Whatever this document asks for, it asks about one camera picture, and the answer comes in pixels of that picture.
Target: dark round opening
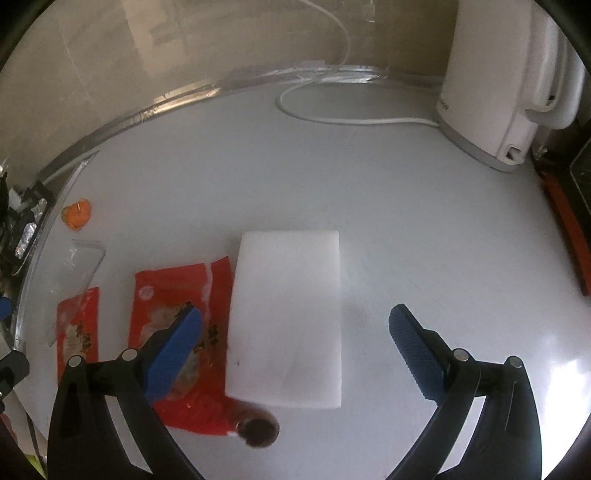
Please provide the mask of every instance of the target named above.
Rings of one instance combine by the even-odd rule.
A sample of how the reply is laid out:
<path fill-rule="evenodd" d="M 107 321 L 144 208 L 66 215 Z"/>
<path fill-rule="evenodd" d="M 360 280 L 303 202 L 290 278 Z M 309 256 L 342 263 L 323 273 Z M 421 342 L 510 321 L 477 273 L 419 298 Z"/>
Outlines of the dark round opening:
<path fill-rule="evenodd" d="M 279 425 L 266 419 L 248 419 L 241 421 L 236 431 L 249 447 L 264 448 L 277 439 Z"/>

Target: red food packaging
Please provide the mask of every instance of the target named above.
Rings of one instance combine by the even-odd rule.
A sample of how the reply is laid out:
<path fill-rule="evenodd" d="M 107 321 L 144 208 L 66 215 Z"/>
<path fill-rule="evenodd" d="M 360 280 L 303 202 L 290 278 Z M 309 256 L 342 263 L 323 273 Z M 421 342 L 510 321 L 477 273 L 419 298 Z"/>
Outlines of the red food packaging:
<path fill-rule="evenodd" d="M 65 325 L 57 335 L 57 381 L 66 368 L 67 361 L 74 355 L 84 357 L 87 362 L 99 361 L 98 287 L 86 290 L 82 295 L 60 302 L 57 306 L 57 324 Z M 72 317 L 62 321 L 63 317 Z"/>
<path fill-rule="evenodd" d="M 167 398 L 154 404 L 163 423 L 205 435 L 236 430 L 239 407 L 225 396 L 226 350 L 232 271 L 229 258 L 212 264 L 143 271 L 135 276 L 129 347 L 139 348 L 168 328 L 189 301 L 201 311 L 196 342 Z"/>

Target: blue rubber pad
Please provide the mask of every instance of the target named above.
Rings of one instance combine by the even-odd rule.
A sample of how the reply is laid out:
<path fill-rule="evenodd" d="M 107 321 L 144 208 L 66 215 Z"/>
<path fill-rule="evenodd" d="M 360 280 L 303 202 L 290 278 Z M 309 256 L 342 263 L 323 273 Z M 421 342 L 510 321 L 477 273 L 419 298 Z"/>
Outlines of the blue rubber pad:
<path fill-rule="evenodd" d="M 201 337 L 201 330 L 201 313 L 192 308 L 169 334 L 166 343 L 145 370 L 145 396 L 150 404 L 162 400 L 168 394 Z"/>
<path fill-rule="evenodd" d="M 439 405 L 446 393 L 446 372 L 424 338 L 423 327 L 403 304 L 392 309 L 388 323 L 392 340 L 423 396 Z"/>
<path fill-rule="evenodd" d="M 0 322 L 12 316 L 12 303 L 8 297 L 0 297 Z"/>

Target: white rectangular block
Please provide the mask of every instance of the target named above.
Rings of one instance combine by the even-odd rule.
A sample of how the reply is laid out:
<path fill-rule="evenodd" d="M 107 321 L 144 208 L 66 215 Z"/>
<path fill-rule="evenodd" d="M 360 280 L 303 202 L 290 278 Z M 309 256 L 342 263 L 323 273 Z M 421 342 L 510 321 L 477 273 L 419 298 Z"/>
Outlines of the white rectangular block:
<path fill-rule="evenodd" d="M 242 236 L 226 395 L 270 406 L 340 407 L 339 264 L 338 232 Z"/>

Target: kettle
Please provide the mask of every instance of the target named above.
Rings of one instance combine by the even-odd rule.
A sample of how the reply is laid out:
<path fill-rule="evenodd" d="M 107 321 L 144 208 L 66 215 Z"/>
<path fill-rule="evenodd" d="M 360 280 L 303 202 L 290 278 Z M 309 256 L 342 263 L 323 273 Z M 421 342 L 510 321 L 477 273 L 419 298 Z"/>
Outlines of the kettle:
<path fill-rule="evenodd" d="M 459 0 L 440 129 L 477 160 L 513 171 L 538 126 L 574 121 L 584 76 L 574 48 L 533 0 Z"/>

